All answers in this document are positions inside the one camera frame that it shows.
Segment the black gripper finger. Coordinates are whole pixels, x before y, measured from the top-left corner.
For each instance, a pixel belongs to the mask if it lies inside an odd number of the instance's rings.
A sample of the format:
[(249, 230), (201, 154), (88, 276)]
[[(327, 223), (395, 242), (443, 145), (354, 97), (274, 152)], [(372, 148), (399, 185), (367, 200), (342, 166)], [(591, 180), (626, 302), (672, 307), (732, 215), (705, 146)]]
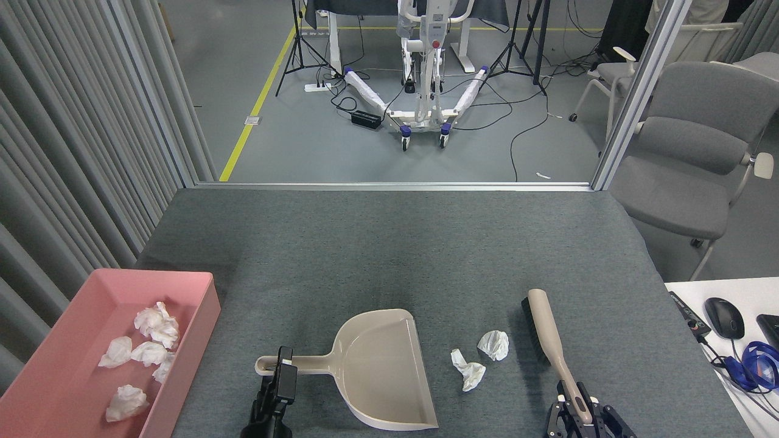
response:
[(575, 397), (575, 430), (578, 437), (637, 437), (612, 405), (590, 396), (584, 384), (576, 383), (581, 396)]
[(576, 410), (572, 400), (563, 382), (558, 382), (556, 388), (557, 399), (547, 413), (545, 437), (576, 437)]

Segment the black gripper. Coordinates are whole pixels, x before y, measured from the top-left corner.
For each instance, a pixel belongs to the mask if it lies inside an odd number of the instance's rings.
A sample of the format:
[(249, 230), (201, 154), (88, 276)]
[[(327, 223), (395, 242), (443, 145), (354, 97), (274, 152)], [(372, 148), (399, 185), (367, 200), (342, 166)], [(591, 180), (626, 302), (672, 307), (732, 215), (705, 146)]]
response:
[(298, 369), (292, 365), (293, 349), (280, 346), (274, 377), (264, 376), (250, 412), (250, 424), (241, 430), (242, 438), (280, 437), (276, 424), (276, 407), (295, 402)]

